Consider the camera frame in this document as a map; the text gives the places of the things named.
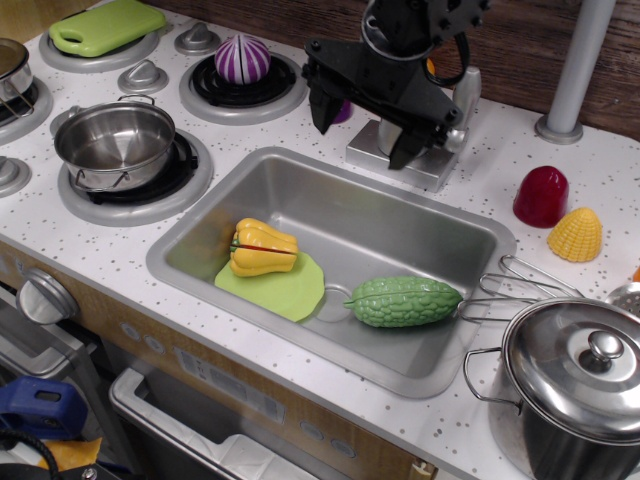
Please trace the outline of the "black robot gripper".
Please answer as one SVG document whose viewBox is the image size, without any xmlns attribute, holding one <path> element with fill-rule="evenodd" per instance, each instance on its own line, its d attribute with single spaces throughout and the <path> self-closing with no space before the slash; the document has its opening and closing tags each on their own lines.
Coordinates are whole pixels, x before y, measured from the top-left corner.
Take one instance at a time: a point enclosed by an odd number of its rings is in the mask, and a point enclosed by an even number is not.
<svg viewBox="0 0 640 480">
<path fill-rule="evenodd" d="M 359 40 L 308 39 L 303 76 L 316 129 L 325 134 L 348 100 L 400 127 L 390 170 L 401 170 L 443 145 L 462 111 L 442 89 L 462 77 L 435 77 L 431 83 L 425 62 L 455 40 L 467 65 L 466 32 L 481 25 L 489 8 L 487 1 L 371 1 Z"/>
</svg>

